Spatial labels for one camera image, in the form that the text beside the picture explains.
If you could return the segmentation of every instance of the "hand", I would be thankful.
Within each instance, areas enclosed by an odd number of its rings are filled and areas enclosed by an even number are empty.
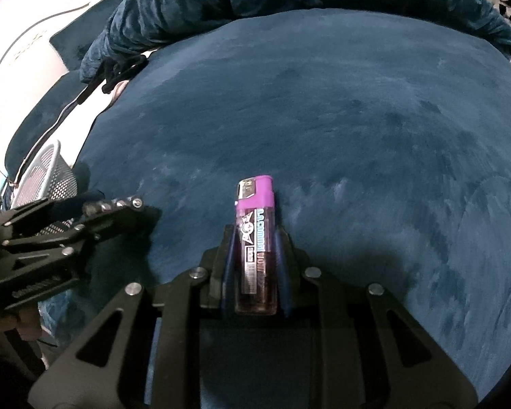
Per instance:
[[[31,304],[19,309],[16,315],[0,314],[0,332],[17,329],[25,341],[34,341],[41,337],[40,313],[38,305]]]

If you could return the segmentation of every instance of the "black bracket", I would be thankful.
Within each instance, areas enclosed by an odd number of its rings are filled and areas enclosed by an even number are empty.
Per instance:
[[[127,285],[36,382],[35,409],[142,408],[156,319],[151,408],[200,407],[199,321],[228,318],[235,232],[199,267],[146,290]],[[311,409],[472,409],[477,395],[445,352],[380,284],[354,287],[310,264],[278,227],[283,318],[312,321]]]
[[[42,199],[0,214],[0,312],[13,311],[74,286],[86,277],[95,245],[140,225],[143,202],[85,202]],[[79,216],[84,221],[55,234],[38,234],[52,222]]]

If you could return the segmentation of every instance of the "white wall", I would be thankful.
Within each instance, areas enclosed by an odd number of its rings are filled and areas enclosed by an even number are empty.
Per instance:
[[[20,123],[50,87],[67,72],[49,38],[100,0],[0,0],[0,170]],[[39,20],[43,21],[17,39]]]

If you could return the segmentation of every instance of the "lighter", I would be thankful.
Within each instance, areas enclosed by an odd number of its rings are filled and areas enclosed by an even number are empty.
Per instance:
[[[235,276],[238,314],[274,315],[277,310],[275,196],[273,179],[262,175],[238,183],[236,231],[240,247]]]

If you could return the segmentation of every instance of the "screw head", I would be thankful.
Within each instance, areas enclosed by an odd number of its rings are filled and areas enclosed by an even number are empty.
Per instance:
[[[205,268],[198,266],[196,268],[191,268],[189,271],[189,276],[194,280],[198,280],[199,278],[205,278],[207,273],[208,272]]]
[[[379,283],[371,283],[368,287],[367,287],[367,290],[369,291],[369,293],[371,295],[377,295],[378,297],[381,296],[382,294],[384,294],[384,288],[381,284]]]
[[[305,269],[305,276],[308,278],[320,278],[322,271],[316,267],[310,267]]]
[[[61,254],[63,254],[65,257],[68,257],[76,252],[73,247],[65,247],[63,250],[60,251]]]
[[[144,205],[144,202],[142,201],[142,199],[138,198],[138,197],[133,198],[131,203],[132,203],[132,207],[137,208],[137,209],[140,209]]]
[[[89,203],[89,204],[86,204],[85,206],[83,206],[83,213],[87,217],[89,217],[91,215],[95,215],[97,212],[98,212],[98,207],[93,203]]]
[[[129,283],[125,286],[125,292],[127,295],[138,295],[142,291],[142,285],[140,283]]]

